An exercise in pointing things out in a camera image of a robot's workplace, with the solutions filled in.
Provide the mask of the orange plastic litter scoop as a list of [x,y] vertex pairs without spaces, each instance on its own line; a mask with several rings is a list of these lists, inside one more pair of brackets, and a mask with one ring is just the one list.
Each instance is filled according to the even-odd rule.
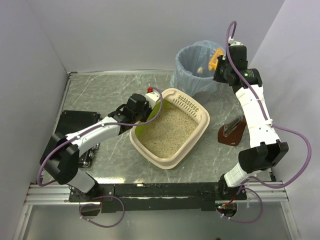
[[211,59],[208,62],[208,70],[209,71],[215,71],[217,69],[219,56],[224,56],[224,50],[220,47],[218,47],[216,49],[213,56],[211,57]]

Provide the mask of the beige green litter box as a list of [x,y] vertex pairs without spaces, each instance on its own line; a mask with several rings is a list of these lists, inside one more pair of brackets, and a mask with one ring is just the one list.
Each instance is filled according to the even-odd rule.
[[[145,157],[149,162],[155,166],[169,170],[174,168],[179,162],[188,154],[188,152],[194,147],[197,141],[200,139],[202,134],[207,129],[210,123],[210,115],[208,111],[195,99],[185,94],[184,92],[176,88],[168,88],[162,92],[163,104],[162,107],[167,103],[175,105],[177,108],[186,113],[191,117],[198,126],[187,139],[187,141],[181,146],[181,148],[169,158],[160,158],[155,156],[149,150],[147,150],[138,140],[136,136],[136,128],[134,126],[129,133],[130,142],[137,149],[137,151]],[[160,103],[158,102],[152,110],[148,120],[151,120],[157,113],[161,113]]]

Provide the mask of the brown wooden metronome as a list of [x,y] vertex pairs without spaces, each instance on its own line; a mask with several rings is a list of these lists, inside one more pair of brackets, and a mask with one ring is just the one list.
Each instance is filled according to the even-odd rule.
[[217,141],[221,144],[236,147],[240,144],[247,121],[244,115],[239,115],[233,121],[220,127]]

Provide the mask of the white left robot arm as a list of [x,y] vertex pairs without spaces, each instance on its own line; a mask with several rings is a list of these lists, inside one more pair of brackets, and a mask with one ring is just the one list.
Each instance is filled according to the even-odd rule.
[[134,93],[126,104],[99,122],[74,133],[53,134],[40,159],[39,170],[46,170],[60,185],[67,184],[83,193],[89,193],[98,184],[79,168],[80,156],[109,138],[149,123],[152,110],[161,100],[161,94],[154,91],[145,95]]

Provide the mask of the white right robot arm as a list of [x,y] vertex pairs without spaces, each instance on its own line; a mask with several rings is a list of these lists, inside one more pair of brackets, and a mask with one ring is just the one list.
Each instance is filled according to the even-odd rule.
[[249,149],[238,154],[238,162],[218,181],[219,195],[233,197],[240,186],[250,177],[276,166],[289,151],[287,142],[282,142],[272,126],[265,99],[260,73],[248,68],[247,48],[230,39],[226,53],[215,53],[212,58],[215,71],[213,80],[232,87],[243,111],[238,120],[249,132]]

